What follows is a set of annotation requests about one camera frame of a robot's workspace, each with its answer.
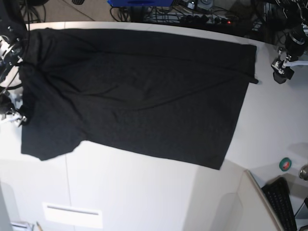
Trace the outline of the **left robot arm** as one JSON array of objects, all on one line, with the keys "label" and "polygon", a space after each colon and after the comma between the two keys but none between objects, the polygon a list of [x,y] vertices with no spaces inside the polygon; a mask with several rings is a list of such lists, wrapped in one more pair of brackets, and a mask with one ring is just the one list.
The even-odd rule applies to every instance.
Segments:
[{"label": "left robot arm", "polygon": [[307,66],[300,57],[308,51],[308,2],[306,0],[277,0],[286,21],[291,23],[283,47],[278,48],[278,56],[271,64],[273,78],[283,84],[292,79],[295,66]]}]

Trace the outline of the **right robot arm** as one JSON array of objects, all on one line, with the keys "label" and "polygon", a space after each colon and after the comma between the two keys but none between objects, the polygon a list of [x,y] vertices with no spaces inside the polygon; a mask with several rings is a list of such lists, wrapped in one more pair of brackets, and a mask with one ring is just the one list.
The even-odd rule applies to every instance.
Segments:
[{"label": "right robot arm", "polygon": [[[27,52],[29,30],[21,14],[19,1],[2,0],[0,2],[0,82],[3,83],[14,67],[21,66]],[[0,114],[4,116],[1,123],[14,122],[21,126],[27,122],[22,108],[17,109],[10,99],[9,90],[21,87],[11,86],[15,77],[6,87],[0,88]]]}]

